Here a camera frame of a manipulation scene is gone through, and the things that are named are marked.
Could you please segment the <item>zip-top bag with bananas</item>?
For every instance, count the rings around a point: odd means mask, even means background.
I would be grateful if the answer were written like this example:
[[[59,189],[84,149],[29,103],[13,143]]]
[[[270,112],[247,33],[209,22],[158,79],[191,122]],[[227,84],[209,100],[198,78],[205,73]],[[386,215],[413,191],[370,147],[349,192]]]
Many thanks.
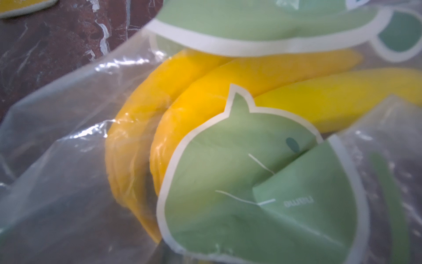
[[[165,1],[117,50],[7,113],[1,263],[421,263],[422,105],[395,95],[321,133],[232,84],[224,111],[179,142],[158,194],[149,163],[155,243],[115,200],[105,143],[134,90],[185,49],[231,60],[353,49],[363,61],[344,72],[422,72],[422,3]]]

